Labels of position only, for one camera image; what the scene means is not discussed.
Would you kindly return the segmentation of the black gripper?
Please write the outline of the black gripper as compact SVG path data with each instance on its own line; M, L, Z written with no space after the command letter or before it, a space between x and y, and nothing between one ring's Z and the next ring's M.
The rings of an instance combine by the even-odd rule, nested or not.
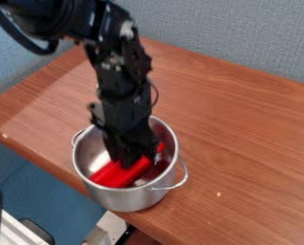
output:
M99 102L91 102L91 123L103 130L109 158L129 169L145 157L153 161L159 139L149 127L152 113L151 63L96 61Z

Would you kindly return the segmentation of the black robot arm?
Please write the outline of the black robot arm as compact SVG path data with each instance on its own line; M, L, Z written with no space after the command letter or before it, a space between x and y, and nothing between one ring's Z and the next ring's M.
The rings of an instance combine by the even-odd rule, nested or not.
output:
M91 123L103 130L109 157L123 168L153 158L152 58L127 10L109 0L0 0L0 27L36 55L52 54L64 38L84 48L97 75Z

